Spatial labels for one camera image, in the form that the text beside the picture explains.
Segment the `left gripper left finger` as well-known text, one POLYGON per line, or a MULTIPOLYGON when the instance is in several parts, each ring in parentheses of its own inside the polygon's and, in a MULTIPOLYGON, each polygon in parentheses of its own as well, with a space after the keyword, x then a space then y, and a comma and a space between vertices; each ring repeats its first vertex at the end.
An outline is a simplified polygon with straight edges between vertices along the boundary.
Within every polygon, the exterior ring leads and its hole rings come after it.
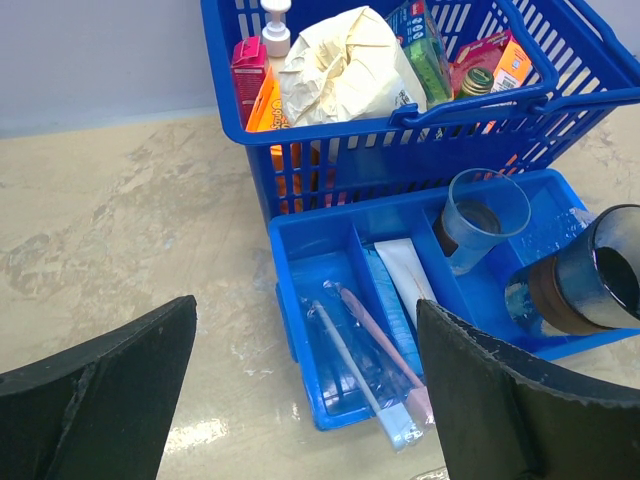
POLYGON ((2 373, 2 478, 156 478, 196 326, 182 296, 2 373))

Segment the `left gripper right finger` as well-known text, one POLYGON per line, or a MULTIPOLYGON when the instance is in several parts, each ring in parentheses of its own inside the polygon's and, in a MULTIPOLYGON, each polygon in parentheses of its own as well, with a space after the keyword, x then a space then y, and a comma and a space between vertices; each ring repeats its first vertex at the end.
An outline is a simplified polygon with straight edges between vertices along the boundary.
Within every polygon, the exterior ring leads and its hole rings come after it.
POLYGON ((638 478, 638 390, 533 356, 433 301, 416 312, 449 478, 638 478))

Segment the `clear small textured tray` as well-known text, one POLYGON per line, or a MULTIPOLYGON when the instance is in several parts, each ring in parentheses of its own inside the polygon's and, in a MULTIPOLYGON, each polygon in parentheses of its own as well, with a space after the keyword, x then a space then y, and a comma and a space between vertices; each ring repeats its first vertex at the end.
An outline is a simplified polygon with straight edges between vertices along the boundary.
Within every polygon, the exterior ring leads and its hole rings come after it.
POLYGON ((543 215, 530 223, 516 245, 527 255, 541 257, 568 245, 595 219, 595 213, 576 207, 543 215))

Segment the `dark brown banded cup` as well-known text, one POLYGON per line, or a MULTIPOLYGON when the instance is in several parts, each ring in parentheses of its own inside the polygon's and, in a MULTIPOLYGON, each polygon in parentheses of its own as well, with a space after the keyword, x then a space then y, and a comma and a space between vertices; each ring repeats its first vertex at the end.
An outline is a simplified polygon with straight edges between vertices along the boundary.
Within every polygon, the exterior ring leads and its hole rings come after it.
POLYGON ((568 245, 515 272, 511 319, 530 335, 639 328, 639 206, 608 208, 568 245))

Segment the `clear blue banded cup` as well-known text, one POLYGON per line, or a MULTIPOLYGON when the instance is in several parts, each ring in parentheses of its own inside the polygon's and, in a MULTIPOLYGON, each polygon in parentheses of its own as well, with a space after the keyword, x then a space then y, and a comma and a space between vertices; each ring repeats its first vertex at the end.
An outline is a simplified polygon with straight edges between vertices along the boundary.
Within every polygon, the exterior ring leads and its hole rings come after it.
POLYGON ((521 233, 531 215, 529 198, 514 180, 473 168, 453 178, 433 227, 453 274, 461 276, 495 246, 521 233))

